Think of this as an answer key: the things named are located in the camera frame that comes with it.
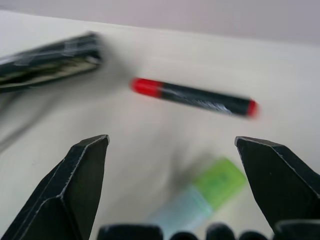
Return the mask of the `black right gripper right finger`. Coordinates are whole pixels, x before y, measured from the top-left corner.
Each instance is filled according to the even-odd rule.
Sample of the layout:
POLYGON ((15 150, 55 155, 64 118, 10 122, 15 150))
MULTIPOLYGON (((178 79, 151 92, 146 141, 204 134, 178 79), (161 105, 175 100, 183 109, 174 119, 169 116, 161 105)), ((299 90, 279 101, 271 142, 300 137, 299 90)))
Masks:
POLYGON ((320 240, 320 174, 279 143, 238 136, 235 146, 272 240, 320 240))

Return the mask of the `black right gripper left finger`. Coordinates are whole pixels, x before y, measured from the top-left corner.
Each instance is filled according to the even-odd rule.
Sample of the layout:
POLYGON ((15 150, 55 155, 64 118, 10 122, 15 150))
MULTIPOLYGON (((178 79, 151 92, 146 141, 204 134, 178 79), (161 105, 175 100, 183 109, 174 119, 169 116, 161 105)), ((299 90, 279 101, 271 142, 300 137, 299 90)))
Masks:
POLYGON ((73 145, 39 182, 0 240, 89 240, 109 142, 103 134, 73 145))

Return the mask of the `red and black marker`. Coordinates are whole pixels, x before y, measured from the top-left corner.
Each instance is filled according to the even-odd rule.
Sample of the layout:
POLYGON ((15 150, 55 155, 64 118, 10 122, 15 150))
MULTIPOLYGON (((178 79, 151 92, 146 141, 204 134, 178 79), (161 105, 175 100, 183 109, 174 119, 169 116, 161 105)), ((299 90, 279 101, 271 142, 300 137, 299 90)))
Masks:
POLYGON ((253 118, 258 113, 258 103, 250 98, 146 78, 134 78, 130 83, 130 87, 138 94, 223 114, 253 118))

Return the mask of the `green highlighter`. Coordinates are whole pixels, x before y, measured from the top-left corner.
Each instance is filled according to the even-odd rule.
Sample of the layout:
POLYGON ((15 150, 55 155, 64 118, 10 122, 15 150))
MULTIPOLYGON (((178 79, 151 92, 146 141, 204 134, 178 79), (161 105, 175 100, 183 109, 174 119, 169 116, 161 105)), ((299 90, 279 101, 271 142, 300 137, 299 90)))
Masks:
POLYGON ((160 226, 166 238, 177 231, 192 231, 245 184, 246 177, 242 171, 229 159, 221 158, 156 210, 147 221, 160 226))

